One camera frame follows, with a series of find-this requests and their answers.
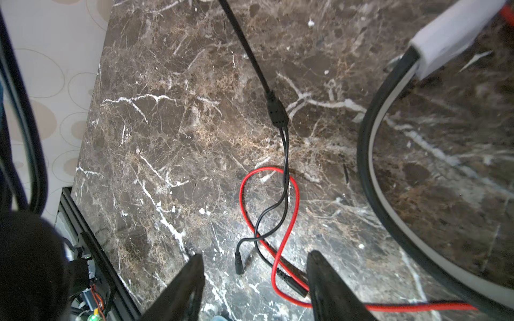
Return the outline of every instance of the black splitter cable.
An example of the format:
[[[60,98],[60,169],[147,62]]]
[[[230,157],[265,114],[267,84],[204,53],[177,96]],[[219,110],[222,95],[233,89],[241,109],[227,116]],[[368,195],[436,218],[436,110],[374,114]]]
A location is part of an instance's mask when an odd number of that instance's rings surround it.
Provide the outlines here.
[[[241,253],[239,252],[239,249],[241,245],[244,242],[253,242],[255,246],[255,250],[257,251],[258,255],[261,257],[261,259],[271,268],[273,267],[273,264],[264,257],[261,250],[259,249],[259,241],[264,240],[267,237],[271,236],[273,233],[275,233],[284,223],[286,216],[287,216],[287,209],[288,209],[288,199],[287,199],[287,190],[289,188],[289,131],[287,129],[287,124],[289,122],[289,117],[287,116],[287,112],[284,108],[284,105],[282,102],[275,96],[275,93],[273,90],[271,90],[268,86],[268,83],[266,81],[266,78],[264,77],[264,74],[261,71],[261,68],[259,66],[259,63],[257,62],[257,59],[253,55],[253,51],[250,48],[250,45],[246,41],[245,35],[237,22],[237,19],[234,16],[234,13],[232,12],[232,9],[230,8],[228,2],[226,0],[219,0],[219,4],[223,8],[225,14],[227,15],[228,20],[230,21],[230,24],[234,28],[234,31],[239,38],[239,41],[241,42],[241,45],[243,45],[243,48],[245,49],[246,55],[248,56],[248,59],[252,63],[253,69],[255,70],[255,73],[259,77],[259,80],[261,81],[262,87],[264,89],[264,92],[266,94],[266,102],[267,102],[267,108],[269,117],[271,119],[272,124],[279,129],[280,137],[282,139],[282,145],[284,146],[284,173],[282,175],[282,183],[283,183],[283,192],[280,199],[273,204],[272,206],[265,209],[259,218],[257,219],[257,223],[255,224],[255,232],[253,233],[253,237],[251,238],[243,238],[241,239],[236,246],[235,249],[235,271],[237,274],[243,274],[243,260],[241,259]],[[264,218],[264,216],[271,212],[272,210],[276,209],[280,204],[284,202],[284,212],[282,214],[282,218],[280,222],[272,228],[269,232],[261,235],[258,237],[259,234],[259,225]],[[308,295],[307,290],[305,290],[303,287],[301,287],[292,277],[287,275],[285,272],[283,272],[280,269],[277,269],[277,275],[283,279],[293,290],[298,292],[303,297],[306,297]]]

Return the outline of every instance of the wall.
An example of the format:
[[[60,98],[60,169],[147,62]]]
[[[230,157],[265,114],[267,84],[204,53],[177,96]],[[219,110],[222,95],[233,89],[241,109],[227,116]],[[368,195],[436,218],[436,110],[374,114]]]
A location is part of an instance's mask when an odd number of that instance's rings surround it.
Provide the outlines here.
[[[2,0],[18,65],[36,117],[48,172],[43,217],[54,222],[70,186],[85,130],[112,0]],[[13,161],[30,195],[21,134],[4,99]]]

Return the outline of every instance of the red cable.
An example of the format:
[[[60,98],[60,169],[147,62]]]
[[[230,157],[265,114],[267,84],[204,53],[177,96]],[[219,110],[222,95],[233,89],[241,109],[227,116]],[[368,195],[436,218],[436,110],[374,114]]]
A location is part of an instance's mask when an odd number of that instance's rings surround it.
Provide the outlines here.
[[[276,167],[262,167],[258,169],[254,169],[241,182],[241,187],[239,189],[239,206],[241,208],[241,212],[243,213],[243,217],[245,218],[246,223],[252,230],[252,232],[255,232],[255,227],[253,226],[252,222],[248,218],[248,215],[245,211],[245,207],[243,204],[243,194],[244,194],[244,188],[246,181],[254,174],[263,172],[263,171],[275,171],[279,173],[283,173],[284,171],[280,168]],[[276,274],[277,274],[277,268],[280,264],[282,268],[296,281],[298,284],[300,284],[305,290],[309,291],[309,287],[307,284],[305,284],[300,278],[298,278],[281,260],[282,257],[282,251],[284,251],[284,247],[287,243],[287,239],[289,238],[289,235],[291,234],[292,228],[295,226],[296,217],[298,215],[298,209],[300,207],[300,190],[298,189],[298,185],[296,184],[296,181],[293,177],[289,176],[289,179],[291,180],[291,183],[293,187],[295,188],[295,210],[293,212],[291,222],[289,223],[289,226],[287,227],[287,231],[284,235],[284,238],[282,239],[282,243],[280,244],[280,247],[275,253],[273,249],[266,243],[264,240],[261,240],[261,244],[264,245],[264,247],[268,250],[268,252],[275,258],[273,262],[273,268],[271,269],[271,285],[273,286],[273,289],[275,292],[282,298],[286,299],[287,301],[294,303],[298,306],[305,307],[305,308],[312,308],[312,304],[302,302],[299,300],[296,300],[295,298],[292,298],[288,296],[287,294],[280,291],[280,289],[277,287],[276,284]],[[366,308],[370,311],[377,311],[377,312],[423,312],[423,311],[432,311],[432,310],[476,310],[476,308],[470,304],[462,303],[462,302],[446,302],[446,303],[426,303],[426,304],[415,304],[415,305],[380,305],[380,304],[365,304]]]
[[[512,12],[509,5],[503,6],[502,10],[500,10],[500,15],[508,24],[514,27],[514,12]]]

